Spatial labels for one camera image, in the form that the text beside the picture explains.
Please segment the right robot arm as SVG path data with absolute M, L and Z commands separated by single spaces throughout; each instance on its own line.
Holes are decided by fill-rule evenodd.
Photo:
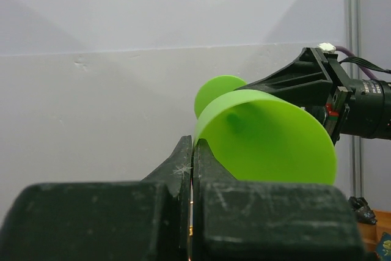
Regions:
M 306 47 L 290 64 L 246 84 L 303 107 L 337 142 L 341 134 L 390 139 L 390 83 L 352 79 L 335 53 Z

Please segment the green goblet front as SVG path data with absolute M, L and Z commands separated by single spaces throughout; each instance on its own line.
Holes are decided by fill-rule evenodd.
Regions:
M 337 175 L 334 144 L 311 114 L 245 81 L 217 76 L 198 90 L 194 144 L 205 140 L 238 180 L 321 183 Z

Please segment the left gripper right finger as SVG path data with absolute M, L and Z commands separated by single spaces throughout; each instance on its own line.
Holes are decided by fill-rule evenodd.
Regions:
M 214 157 L 206 139 L 199 139 L 193 151 L 192 243 L 191 260 L 202 260 L 203 199 L 202 184 L 207 181 L 234 181 L 236 178 Z

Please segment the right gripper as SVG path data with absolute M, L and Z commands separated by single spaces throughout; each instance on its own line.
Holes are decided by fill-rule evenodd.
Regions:
M 321 105 L 312 106 L 311 115 L 322 124 L 335 145 L 349 114 L 349 82 L 337 54 L 304 48 L 284 68 L 239 90 L 265 92 L 294 105 Z

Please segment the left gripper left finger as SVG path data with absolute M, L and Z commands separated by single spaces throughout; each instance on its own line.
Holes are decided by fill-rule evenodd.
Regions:
M 161 182 L 167 186 L 174 207 L 172 222 L 167 227 L 174 241 L 170 260 L 189 259 L 192 137 L 182 136 L 170 156 L 151 171 L 144 182 Z

